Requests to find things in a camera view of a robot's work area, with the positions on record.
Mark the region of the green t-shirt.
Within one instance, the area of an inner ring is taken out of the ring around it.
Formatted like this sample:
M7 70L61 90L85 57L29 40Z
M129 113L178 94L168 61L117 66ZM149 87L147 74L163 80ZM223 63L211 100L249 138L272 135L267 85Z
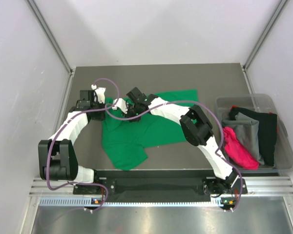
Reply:
M179 124L145 114L139 122L121 121L106 115L102 122L102 146L113 166L131 170L147 159L145 148L185 142Z

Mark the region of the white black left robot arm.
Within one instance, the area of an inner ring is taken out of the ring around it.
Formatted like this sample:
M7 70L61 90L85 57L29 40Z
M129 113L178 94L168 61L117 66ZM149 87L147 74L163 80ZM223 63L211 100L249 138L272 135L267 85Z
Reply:
M65 180L84 183L90 193L100 190L101 182L95 178L95 171L80 166L74 150L74 143L82 129L91 120L105 120L105 90L81 90L80 99L73 106L60 129L48 140L38 144L40 177L43 180Z

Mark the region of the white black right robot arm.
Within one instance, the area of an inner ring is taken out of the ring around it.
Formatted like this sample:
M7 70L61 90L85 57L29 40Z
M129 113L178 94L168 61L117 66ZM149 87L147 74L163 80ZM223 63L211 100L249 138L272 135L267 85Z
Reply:
M131 104L125 100L114 103L130 121L138 121L143 113L149 111L151 115L163 117L180 125L187 142L202 151L215 175L215 179L202 180L205 193L242 193L243 179L220 151L212 124L198 104L191 107L180 106L177 101L169 102L154 94L146 96L136 87L127 93L127 96Z

